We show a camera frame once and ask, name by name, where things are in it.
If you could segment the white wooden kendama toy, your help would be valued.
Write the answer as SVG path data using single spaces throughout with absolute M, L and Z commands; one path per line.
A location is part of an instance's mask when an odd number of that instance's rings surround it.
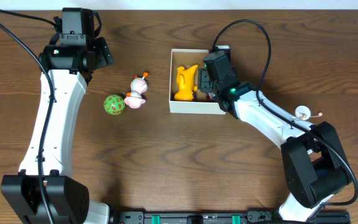
M 317 118 L 317 117 L 321 117 L 322 115 L 323 115 L 322 112 L 318 112 L 316 115 L 312 115 L 311 110 L 304 105 L 300 105 L 295 108 L 295 117 L 300 120 Z

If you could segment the orange rubber animal toy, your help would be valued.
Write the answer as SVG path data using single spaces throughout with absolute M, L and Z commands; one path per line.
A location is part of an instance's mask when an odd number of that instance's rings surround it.
M 180 66 L 177 68 L 178 91 L 174 95 L 176 101 L 193 101 L 195 97 L 194 92 L 198 89 L 195 85 L 195 73 L 197 72 L 198 65 L 193 65 L 190 68 Z

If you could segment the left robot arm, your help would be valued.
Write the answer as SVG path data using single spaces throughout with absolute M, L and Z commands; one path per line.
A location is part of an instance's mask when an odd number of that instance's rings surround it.
M 32 139 L 1 192 L 23 223 L 108 223 L 107 204 L 72 178 L 78 110 L 92 74 L 113 63 L 96 11 L 64 8 L 56 34 L 39 55 L 41 96 Z

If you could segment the red grey toy car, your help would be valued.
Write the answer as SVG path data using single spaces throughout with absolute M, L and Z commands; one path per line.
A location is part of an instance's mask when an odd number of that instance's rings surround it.
M 216 95 L 214 93 L 205 93 L 204 95 L 207 101 L 214 101 L 216 99 Z

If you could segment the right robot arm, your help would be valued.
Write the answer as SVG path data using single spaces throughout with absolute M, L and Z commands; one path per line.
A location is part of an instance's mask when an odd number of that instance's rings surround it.
M 352 182 L 336 130 L 327 122 L 297 120 L 248 82 L 240 82 L 227 52 L 203 59 L 200 88 L 212 92 L 223 111 L 250 124 L 282 154 L 290 194 L 278 209 L 283 220 L 311 220 L 326 202 Z

